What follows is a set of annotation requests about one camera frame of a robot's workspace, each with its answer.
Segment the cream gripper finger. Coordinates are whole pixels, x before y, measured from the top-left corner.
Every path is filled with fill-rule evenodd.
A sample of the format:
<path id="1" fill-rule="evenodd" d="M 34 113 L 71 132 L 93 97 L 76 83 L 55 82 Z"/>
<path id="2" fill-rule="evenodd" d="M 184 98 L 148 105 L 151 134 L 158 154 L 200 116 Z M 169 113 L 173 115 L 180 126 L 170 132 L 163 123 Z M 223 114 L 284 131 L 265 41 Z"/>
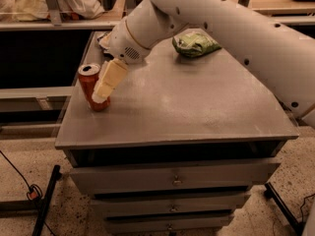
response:
<path id="1" fill-rule="evenodd" d="M 128 73 L 128 65 L 120 59 L 105 61 L 100 69 L 98 80 L 94 86 L 92 100 L 105 102 Z"/>
<path id="2" fill-rule="evenodd" d="M 107 51 L 108 50 L 108 42 L 109 42 L 109 37 L 110 37 L 110 33 L 109 32 L 104 32 L 103 34 L 101 34 L 98 38 L 97 38 L 97 42 L 99 47 L 104 50 Z"/>

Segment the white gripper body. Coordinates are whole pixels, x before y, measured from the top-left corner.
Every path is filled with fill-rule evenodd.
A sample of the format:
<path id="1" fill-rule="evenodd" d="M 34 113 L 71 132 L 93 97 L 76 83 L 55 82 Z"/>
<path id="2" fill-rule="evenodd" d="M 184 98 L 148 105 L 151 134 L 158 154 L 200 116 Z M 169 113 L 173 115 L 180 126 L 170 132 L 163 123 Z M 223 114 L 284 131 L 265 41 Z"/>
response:
<path id="1" fill-rule="evenodd" d="M 137 43 L 128 31 L 127 18 L 124 18 L 109 35 L 108 52 L 127 64 L 138 64 L 144 61 L 151 50 Z"/>

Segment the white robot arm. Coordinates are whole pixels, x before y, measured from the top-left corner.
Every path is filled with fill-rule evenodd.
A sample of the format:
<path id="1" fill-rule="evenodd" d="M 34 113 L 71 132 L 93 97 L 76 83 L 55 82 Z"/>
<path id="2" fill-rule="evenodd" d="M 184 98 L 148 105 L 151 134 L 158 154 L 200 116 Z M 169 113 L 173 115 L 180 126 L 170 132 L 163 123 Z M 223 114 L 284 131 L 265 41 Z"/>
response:
<path id="1" fill-rule="evenodd" d="M 229 0 L 143 0 L 100 44 L 113 59 L 93 101 L 102 103 L 162 40 L 199 28 L 315 128 L 315 39 Z"/>

